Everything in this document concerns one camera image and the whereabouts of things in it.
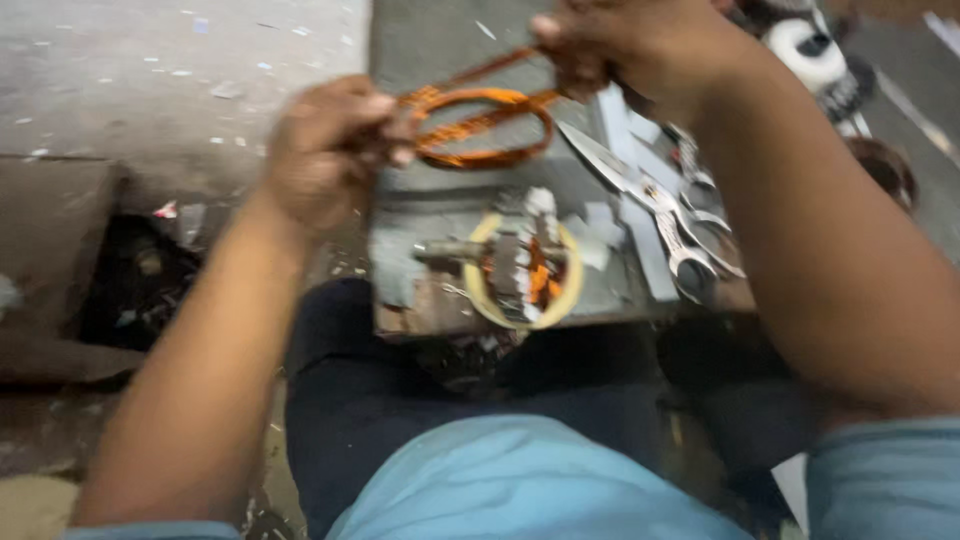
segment wire scrap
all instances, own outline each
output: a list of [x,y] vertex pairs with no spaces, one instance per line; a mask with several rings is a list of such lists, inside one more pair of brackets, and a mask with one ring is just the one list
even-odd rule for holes
[[[427,133],[418,135],[415,143],[417,154],[432,165],[477,169],[510,166],[546,150],[553,139],[554,132],[553,118],[547,111],[547,107],[561,97],[558,90],[545,89],[532,95],[507,88],[451,90],[456,86],[481,79],[536,53],[537,50],[532,47],[522,47],[460,73],[447,81],[427,85],[400,96],[398,98],[400,104],[412,109],[411,118],[415,129],[418,129],[431,113],[439,109],[472,101],[493,101],[500,104],[497,109],[476,114],[458,122],[438,126]],[[443,153],[437,150],[449,142],[464,140],[472,135],[485,132],[501,122],[527,113],[534,114],[543,124],[543,139],[539,142],[521,148],[482,150],[460,154]]]

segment blue shirt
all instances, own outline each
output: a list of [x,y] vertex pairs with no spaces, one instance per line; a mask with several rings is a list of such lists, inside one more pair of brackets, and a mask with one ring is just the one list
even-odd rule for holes
[[[862,425],[807,465],[814,539],[960,534],[960,418]],[[447,424],[383,464],[328,540],[751,538],[626,456],[538,416]],[[237,540],[224,524],[75,528],[66,540]]]

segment dark pants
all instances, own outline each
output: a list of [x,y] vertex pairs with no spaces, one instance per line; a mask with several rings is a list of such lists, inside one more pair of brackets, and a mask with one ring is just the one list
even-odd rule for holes
[[374,337],[371,298],[367,282],[330,282],[304,296],[294,327],[287,453],[311,537],[323,538],[390,454],[424,431],[472,416],[555,418],[658,470],[660,386],[637,382],[653,359],[639,357],[642,331],[632,325],[537,332],[504,359],[506,383],[520,397],[466,401]]

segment scissors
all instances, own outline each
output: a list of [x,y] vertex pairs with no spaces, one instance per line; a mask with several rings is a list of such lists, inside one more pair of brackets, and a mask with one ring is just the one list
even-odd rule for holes
[[719,280],[715,268],[738,278],[746,277],[743,270],[713,253],[691,229],[691,223],[701,224],[720,233],[732,235],[727,222],[688,205],[681,207],[677,199],[649,175],[632,170],[610,150],[569,124],[559,122],[558,125],[574,150],[599,173],[606,184],[617,192],[630,196],[653,214],[660,239],[666,249],[670,274],[678,290],[687,298],[697,304],[701,303],[680,281],[680,268],[684,264],[692,265],[700,276],[713,281]]

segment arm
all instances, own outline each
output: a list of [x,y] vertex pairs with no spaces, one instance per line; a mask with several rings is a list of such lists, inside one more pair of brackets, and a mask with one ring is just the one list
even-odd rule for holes
[[608,66],[690,129],[761,319],[834,424],[960,410],[960,281],[786,67],[700,0],[564,0],[534,30],[583,95]]
[[289,109],[265,180],[109,422],[75,526],[240,515],[304,266],[324,234],[364,206],[372,168],[397,151],[393,106],[353,77],[312,88]]

